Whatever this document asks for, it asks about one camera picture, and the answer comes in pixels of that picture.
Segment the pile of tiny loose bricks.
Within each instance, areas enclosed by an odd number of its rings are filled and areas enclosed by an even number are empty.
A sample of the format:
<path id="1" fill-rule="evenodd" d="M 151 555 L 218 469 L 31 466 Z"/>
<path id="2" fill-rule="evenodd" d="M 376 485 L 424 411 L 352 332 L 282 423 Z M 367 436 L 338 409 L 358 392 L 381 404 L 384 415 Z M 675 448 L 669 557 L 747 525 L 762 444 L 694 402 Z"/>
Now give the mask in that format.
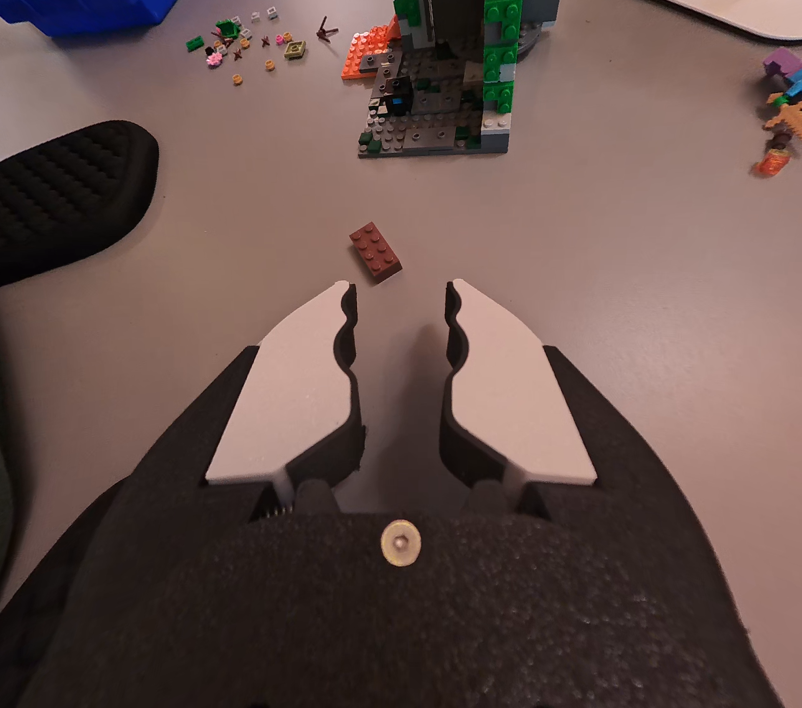
<path id="1" fill-rule="evenodd" d="M 222 69 L 229 62 L 237 64 L 256 45 L 288 62 L 303 60 L 308 48 L 305 40 L 297 39 L 289 31 L 273 38 L 270 35 L 254 38 L 251 28 L 239 16 L 216 21 L 208 37 L 198 35 L 185 41 L 187 54 L 203 60 L 210 71 Z"/>

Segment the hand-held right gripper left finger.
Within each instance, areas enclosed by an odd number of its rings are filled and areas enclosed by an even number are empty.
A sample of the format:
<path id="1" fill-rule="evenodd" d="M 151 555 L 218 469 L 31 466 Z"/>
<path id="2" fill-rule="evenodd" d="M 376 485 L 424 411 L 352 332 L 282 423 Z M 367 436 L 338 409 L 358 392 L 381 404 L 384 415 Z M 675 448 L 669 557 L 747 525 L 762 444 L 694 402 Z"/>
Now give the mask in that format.
<path id="1" fill-rule="evenodd" d="M 301 483 L 336 486 L 365 449 L 355 361 L 356 287 L 335 282 L 273 327 L 206 471 L 210 485 L 268 482 L 279 500 Z"/>

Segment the brown toy brick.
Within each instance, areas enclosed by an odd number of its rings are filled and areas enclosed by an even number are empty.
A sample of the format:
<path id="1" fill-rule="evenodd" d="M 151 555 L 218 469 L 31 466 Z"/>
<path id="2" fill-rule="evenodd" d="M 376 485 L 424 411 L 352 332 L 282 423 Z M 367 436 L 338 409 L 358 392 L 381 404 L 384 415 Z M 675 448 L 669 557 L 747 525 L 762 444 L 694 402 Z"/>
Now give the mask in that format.
<path id="1" fill-rule="evenodd" d="M 386 281 L 403 270 L 403 265 L 374 222 L 350 233 L 350 241 L 375 283 Z"/>

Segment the toy brick building model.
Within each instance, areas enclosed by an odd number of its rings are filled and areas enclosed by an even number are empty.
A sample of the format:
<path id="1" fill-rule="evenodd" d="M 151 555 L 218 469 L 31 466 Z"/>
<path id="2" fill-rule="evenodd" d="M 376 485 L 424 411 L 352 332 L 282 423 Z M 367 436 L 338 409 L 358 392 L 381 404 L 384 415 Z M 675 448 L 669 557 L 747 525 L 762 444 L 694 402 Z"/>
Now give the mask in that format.
<path id="1" fill-rule="evenodd" d="M 360 158 L 505 153 L 518 65 L 560 0 L 393 0 L 342 79 L 372 79 Z"/>

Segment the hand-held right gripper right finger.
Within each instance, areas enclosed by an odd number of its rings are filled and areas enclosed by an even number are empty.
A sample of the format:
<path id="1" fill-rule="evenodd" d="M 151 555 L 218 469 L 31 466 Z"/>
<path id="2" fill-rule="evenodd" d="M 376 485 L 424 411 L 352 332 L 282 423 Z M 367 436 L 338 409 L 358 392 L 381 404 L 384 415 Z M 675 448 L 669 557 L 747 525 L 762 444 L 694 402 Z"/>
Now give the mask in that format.
<path id="1" fill-rule="evenodd" d="M 465 280 L 447 283 L 439 456 L 465 509 L 516 509 L 535 482 L 592 486 L 596 470 L 536 334 Z"/>

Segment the black textured cushion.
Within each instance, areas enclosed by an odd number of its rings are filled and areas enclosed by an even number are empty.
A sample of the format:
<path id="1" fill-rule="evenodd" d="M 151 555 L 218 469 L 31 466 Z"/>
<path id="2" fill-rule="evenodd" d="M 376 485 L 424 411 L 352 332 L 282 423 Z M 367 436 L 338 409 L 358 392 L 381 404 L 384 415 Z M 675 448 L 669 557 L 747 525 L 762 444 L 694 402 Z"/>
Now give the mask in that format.
<path id="1" fill-rule="evenodd" d="M 83 260 L 145 216 L 159 146 L 130 121 L 104 121 L 1 162 L 1 284 Z"/>

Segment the grey desk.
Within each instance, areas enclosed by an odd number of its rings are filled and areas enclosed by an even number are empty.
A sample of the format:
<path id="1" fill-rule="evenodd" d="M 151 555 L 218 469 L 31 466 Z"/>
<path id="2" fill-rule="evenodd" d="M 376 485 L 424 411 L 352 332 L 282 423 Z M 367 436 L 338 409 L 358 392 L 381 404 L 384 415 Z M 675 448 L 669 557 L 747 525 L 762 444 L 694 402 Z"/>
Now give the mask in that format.
<path id="1" fill-rule="evenodd" d="M 2 21 L 2 158 L 108 119 L 160 145 L 151 209 L 102 254 L 2 289 L 18 500 L 2 602 L 226 365 L 336 280 L 358 289 L 368 434 L 345 510 L 448 512 L 446 282 L 564 352 L 692 504 L 751 641 L 800 706 L 800 160 L 756 178 L 773 47 L 653 0 L 561 0 L 523 62 L 507 154 L 358 159 L 350 37 L 392 0 L 177 0 L 148 31 Z M 316 38 L 324 16 L 339 34 Z M 235 16 L 210 71 L 185 41 Z M 403 265 L 375 283 L 374 222 Z"/>

